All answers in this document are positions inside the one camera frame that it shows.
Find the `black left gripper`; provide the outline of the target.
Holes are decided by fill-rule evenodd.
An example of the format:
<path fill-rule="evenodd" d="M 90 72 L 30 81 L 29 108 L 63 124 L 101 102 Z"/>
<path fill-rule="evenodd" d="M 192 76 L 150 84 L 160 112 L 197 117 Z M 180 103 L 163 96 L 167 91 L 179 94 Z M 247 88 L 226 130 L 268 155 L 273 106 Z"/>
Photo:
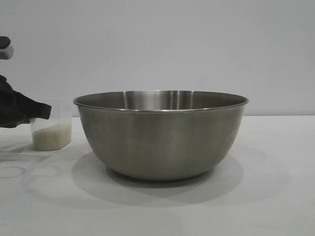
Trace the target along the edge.
<path fill-rule="evenodd" d="M 36 118 L 48 120 L 51 110 L 51 105 L 34 101 L 20 92 L 13 92 L 7 79 L 2 75 L 0 76 L 1 128 L 15 128 L 20 124 L 30 124 Z"/>

